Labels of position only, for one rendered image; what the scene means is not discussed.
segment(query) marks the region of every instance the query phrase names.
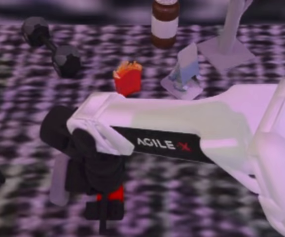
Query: agile-x logo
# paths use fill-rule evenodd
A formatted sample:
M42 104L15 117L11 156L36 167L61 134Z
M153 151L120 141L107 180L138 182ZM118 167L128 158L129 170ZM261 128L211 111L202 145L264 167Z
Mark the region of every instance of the agile-x logo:
M113 127L135 145L134 152L173 157L189 161L213 163L200 148L196 134Z
M191 149L188 146L187 142L177 142L176 144L170 140L161 141L159 139L150 139L150 138L137 138L137 145L148 146L148 147L156 147L161 149L170 149L176 150L179 149L181 151L191 152Z

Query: red letter x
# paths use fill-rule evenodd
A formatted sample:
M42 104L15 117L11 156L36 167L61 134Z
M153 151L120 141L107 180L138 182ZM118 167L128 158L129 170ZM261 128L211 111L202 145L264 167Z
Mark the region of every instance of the red letter x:
M179 143L178 143L178 147L181 147L181 150L182 150L182 151L188 151L188 152L191 151L191 149L189 149L187 143L179 142Z

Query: french fries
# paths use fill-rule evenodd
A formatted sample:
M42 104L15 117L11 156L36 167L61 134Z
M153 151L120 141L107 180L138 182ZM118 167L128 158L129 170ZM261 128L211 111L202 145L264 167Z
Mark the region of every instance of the french fries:
M141 71L142 69L143 69L143 67L139 63L137 63L136 61L134 61L133 63L129 63L128 61L122 62L118 66L117 70L113 71L113 77L115 79L120 79L128 71L131 71L131 70Z

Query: orange object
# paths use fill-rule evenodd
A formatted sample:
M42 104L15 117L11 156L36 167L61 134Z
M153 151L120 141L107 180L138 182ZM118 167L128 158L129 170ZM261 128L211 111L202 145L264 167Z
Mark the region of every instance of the orange object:
M113 72L117 93L124 96L141 90L142 66L136 62L123 62Z
M97 195L97 201L100 201L102 199L102 195L98 194ZM108 195L108 200L119 200L119 201L123 201L124 200L124 188L123 185L121 185L118 190L116 190L113 193L110 193Z

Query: toy french fries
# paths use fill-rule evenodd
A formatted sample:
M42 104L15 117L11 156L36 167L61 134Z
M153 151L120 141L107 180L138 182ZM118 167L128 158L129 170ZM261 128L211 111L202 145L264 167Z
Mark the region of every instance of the toy french fries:
M122 62L113 71L116 91L124 96L141 90L142 66L137 62Z

